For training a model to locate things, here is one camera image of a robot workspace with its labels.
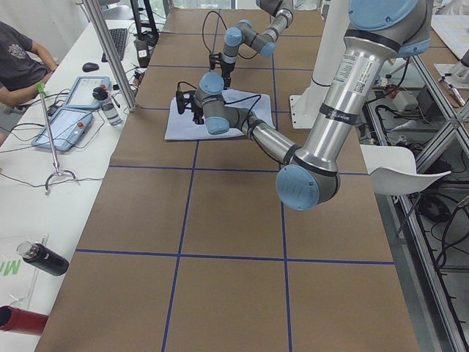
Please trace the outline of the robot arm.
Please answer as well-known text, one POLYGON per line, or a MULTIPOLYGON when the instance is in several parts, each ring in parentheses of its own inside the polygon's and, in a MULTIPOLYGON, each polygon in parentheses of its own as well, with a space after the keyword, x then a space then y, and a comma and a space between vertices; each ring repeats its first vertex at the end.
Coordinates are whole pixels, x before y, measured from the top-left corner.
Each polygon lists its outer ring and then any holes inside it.
POLYGON ((384 62, 420 54, 429 45, 430 1, 351 1, 347 16, 344 55, 303 146, 251 109, 229 106, 222 95, 223 73, 205 73, 189 93, 195 122, 205 124, 210 134, 236 128, 282 164, 276 191, 294 210, 311 209, 338 192, 336 159, 384 62))
POLYGON ((242 44, 269 58, 276 49, 276 41, 280 34, 293 22, 293 1, 256 1, 256 5, 274 19, 263 33, 256 32, 252 23, 246 19, 226 30, 223 50, 218 54, 225 89, 231 85, 231 72, 235 68, 239 47, 242 44))

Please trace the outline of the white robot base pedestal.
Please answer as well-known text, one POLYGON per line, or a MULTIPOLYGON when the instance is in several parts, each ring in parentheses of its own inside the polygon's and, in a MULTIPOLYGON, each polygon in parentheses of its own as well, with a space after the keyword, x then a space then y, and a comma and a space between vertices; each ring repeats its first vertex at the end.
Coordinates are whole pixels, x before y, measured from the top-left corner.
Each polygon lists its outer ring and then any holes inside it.
POLYGON ((310 86, 305 89, 302 95, 289 97, 292 127, 295 129, 312 127, 330 88, 345 52, 343 37, 349 26, 348 7, 348 1, 328 2, 325 28, 311 74, 310 86))

